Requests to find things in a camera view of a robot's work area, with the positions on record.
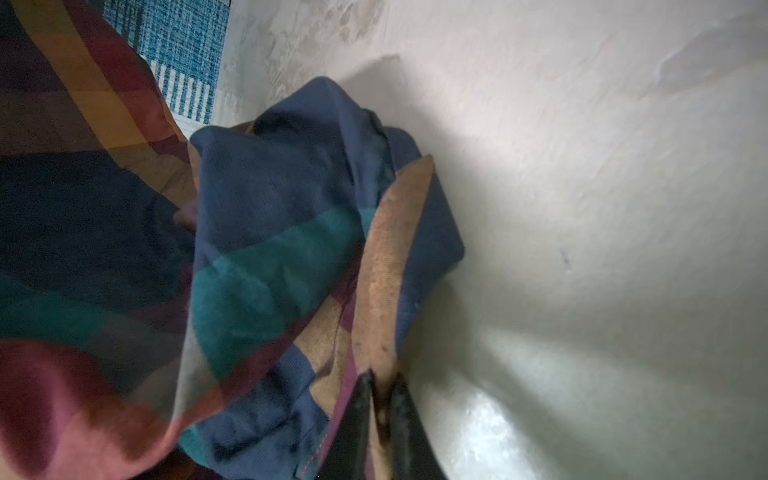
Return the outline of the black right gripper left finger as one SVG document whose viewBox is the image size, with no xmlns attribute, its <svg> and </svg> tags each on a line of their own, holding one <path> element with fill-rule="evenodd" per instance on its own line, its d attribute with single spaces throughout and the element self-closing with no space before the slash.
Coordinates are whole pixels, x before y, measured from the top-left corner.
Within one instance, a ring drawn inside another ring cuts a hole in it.
<svg viewBox="0 0 768 480">
<path fill-rule="evenodd" d="M 373 378 L 370 370 L 356 381 L 317 480 L 370 478 L 369 447 L 373 422 Z"/>
</svg>

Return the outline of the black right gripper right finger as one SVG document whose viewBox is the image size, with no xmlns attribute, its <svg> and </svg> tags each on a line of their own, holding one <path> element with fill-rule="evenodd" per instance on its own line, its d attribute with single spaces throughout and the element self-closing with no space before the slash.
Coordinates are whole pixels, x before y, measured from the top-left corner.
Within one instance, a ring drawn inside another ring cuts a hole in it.
<svg viewBox="0 0 768 480">
<path fill-rule="evenodd" d="M 393 478 L 446 480 L 428 440 L 405 377 L 399 374 L 389 402 Z"/>
</svg>

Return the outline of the plaid long sleeve shirt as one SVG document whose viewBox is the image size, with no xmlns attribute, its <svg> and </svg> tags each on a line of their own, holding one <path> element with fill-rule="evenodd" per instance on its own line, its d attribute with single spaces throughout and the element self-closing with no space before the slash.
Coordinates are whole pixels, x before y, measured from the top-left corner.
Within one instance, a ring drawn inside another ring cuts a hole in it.
<svg viewBox="0 0 768 480">
<path fill-rule="evenodd" d="M 316 479 L 464 246 L 434 161 L 318 77 L 185 137 L 82 1 L 1 5 L 1 475 Z"/>
</svg>

